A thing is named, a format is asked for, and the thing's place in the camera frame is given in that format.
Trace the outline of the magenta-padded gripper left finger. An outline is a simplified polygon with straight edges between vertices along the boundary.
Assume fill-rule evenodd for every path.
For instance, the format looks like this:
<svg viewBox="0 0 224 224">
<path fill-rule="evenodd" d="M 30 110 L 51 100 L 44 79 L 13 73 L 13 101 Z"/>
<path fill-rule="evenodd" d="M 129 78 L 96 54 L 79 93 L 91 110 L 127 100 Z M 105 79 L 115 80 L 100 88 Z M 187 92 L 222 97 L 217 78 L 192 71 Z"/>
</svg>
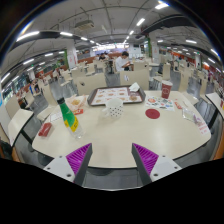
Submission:
<svg viewBox="0 0 224 224">
<path fill-rule="evenodd" d="M 44 170 L 81 186 L 91 155 L 92 144 L 89 143 L 66 156 L 56 157 L 44 167 Z"/>
</svg>

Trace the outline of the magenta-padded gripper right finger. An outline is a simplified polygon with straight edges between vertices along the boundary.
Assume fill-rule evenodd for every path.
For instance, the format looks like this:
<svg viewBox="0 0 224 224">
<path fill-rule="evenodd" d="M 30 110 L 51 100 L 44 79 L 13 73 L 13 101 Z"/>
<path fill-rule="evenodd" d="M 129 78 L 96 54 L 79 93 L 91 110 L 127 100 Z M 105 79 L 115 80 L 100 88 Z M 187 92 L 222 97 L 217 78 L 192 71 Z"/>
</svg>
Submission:
<svg viewBox="0 0 224 224">
<path fill-rule="evenodd" d="M 136 143 L 132 144 L 132 155 L 143 185 L 181 170 L 181 167 L 169 157 L 158 155 Z"/>
</svg>

